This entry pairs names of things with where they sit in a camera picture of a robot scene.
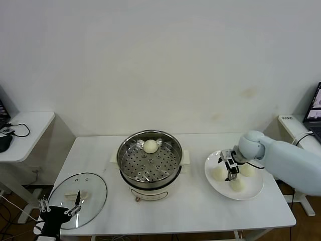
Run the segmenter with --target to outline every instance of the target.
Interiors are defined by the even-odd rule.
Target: stainless steel steamer basket
[[[158,150],[149,154],[144,142],[155,140]],[[144,190],[155,190],[171,183],[178,176],[183,157],[181,144],[168,133],[145,130],[128,137],[119,147],[117,163],[127,183]]]

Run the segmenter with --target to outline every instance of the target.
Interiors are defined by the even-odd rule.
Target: pot handle
[[[180,165],[182,166],[181,172],[186,173],[190,166],[190,152],[188,150],[183,150],[183,158]]]
[[[114,152],[111,155],[110,163],[112,163],[114,165],[114,167],[117,167],[117,169],[119,169],[119,166],[118,166],[118,163],[117,163],[117,152]]]

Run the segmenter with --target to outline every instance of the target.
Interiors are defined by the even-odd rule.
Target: glass lid
[[[93,173],[81,173],[67,178],[51,194],[49,205],[72,209],[80,190],[81,210],[62,229],[74,229],[89,223],[102,210],[107,198],[104,180]]]

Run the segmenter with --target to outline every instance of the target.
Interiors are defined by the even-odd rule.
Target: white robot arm
[[[263,133],[249,131],[234,149],[223,150],[221,161],[228,169],[227,181],[236,179],[237,165],[255,159],[273,176],[312,196],[321,196],[321,157]]]

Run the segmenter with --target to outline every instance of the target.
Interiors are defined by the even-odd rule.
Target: white plate
[[[245,188],[241,192],[235,192],[230,187],[229,182],[216,181],[212,176],[213,168],[219,165],[223,165],[223,167],[226,168],[224,162],[221,162],[220,164],[218,163],[219,158],[220,158],[220,151],[215,151],[206,159],[206,162],[205,162],[206,178],[216,191],[218,191],[219,193],[221,193],[226,197],[229,197],[235,200],[249,200],[260,194],[264,186],[264,179],[261,173],[262,170],[255,169],[255,175],[252,177],[245,177],[242,174],[238,174],[237,178],[240,178],[244,181]]]

